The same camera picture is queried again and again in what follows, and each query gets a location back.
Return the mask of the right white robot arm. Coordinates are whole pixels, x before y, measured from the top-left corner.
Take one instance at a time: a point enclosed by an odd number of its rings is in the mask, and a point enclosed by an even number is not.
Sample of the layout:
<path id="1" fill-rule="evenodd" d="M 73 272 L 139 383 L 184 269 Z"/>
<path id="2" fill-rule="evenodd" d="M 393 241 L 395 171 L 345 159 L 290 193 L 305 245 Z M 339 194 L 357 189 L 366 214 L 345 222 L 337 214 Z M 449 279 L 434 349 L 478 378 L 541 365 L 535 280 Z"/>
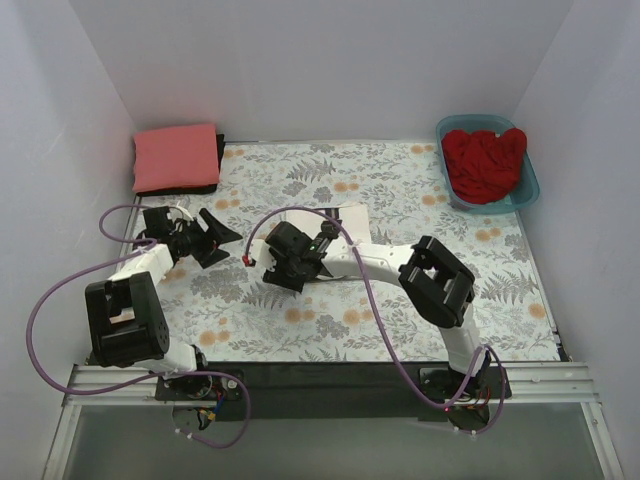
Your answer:
<path id="1" fill-rule="evenodd" d="M 354 277 L 401 288 L 419 316 L 438 328 L 454 389 L 471 398 L 488 386 L 490 354 L 473 312 L 475 276 L 436 238 L 401 246 L 357 244 L 330 220 L 315 237 L 282 221 L 264 240 L 251 242 L 249 258 L 265 269 L 264 282 L 296 292 L 317 278 Z"/>

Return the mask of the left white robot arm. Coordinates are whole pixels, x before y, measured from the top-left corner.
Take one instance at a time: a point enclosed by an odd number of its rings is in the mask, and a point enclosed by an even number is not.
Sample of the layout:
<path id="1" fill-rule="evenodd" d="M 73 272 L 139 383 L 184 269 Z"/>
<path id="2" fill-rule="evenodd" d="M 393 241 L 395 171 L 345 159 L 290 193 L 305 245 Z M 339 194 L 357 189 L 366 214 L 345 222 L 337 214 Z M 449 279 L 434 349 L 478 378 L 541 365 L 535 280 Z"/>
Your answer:
<path id="1" fill-rule="evenodd" d="M 85 289 L 95 361 L 102 367 L 138 366 L 166 378 L 178 376 L 178 387 L 193 400 L 213 386 L 206 359 L 198 347 L 173 340 L 157 293 L 179 260 L 191 257 L 206 269 L 229 257 L 221 246 L 242 236 L 207 209 L 194 217 L 182 207 L 143 211 L 142 240 L 150 246 L 102 282 Z"/>

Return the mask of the white t shirt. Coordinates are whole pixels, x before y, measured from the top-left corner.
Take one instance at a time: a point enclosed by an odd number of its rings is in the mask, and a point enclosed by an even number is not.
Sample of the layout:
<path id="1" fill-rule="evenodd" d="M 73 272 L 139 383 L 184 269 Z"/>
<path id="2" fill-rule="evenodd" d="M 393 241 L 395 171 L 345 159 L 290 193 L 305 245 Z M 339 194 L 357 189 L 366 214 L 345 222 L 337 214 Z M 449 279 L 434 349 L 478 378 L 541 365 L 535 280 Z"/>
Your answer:
<path id="1" fill-rule="evenodd" d="M 362 277 L 352 246 L 372 242 L 365 205 L 298 207 L 285 213 L 285 222 L 282 255 L 320 261 L 315 279 Z"/>

